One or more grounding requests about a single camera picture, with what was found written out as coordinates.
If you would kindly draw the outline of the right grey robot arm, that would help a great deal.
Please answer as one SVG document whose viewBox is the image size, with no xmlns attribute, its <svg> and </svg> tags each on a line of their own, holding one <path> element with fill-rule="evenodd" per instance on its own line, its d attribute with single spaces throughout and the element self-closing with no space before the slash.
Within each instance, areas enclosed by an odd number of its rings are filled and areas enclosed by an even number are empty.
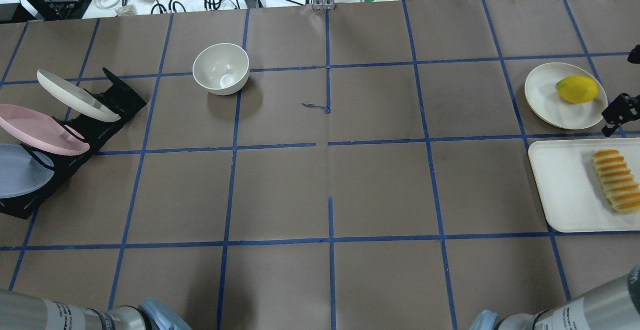
<svg viewBox="0 0 640 330">
<path fill-rule="evenodd" d="M 603 120 L 601 140 L 548 140 L 530 145 L 528 158 L 548 224 L 562 233 L 639 228 L 639 140 L 613 138 L 639 117 L 639 98 L 608 100 L 594 76 L 565 63 L 537 66 L 525 80 L 530 108 L 562 129 Z M 537 314 L 502 318 L 483 311 L 472 329 L 638 329 L 639 268 Z"/>
</svg>

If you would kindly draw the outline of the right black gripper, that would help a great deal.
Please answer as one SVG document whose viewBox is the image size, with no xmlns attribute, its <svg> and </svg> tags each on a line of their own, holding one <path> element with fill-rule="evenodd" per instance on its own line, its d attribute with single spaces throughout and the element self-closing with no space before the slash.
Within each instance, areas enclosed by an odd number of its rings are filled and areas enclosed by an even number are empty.
<svg viewBox="0 0 640 330">
<path fill-rule="evenodd" d="M 640 45 L 631 49 L 628 55 L 628 62 L 634 65 L 640 64 Z M 640 119 L 640 96 L 631 96 L 626 93 L 617 95 L 615 99 L 601 112 L 605 121 L 602 134 L 606 137 L 612 136 L 622 125 Z"/>
</svg>

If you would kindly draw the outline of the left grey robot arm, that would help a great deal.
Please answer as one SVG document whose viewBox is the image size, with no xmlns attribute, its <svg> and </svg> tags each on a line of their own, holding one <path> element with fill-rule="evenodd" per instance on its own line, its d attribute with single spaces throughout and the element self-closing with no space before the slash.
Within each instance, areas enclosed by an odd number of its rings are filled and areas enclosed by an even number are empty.
<svg viewBox="0 0 640 330">
<path fill-rule="evenodd" d="M 0 297 L 2 329 L 190 329 L 154 298 L 104 312 L 7 290 Z"/>
</svg>

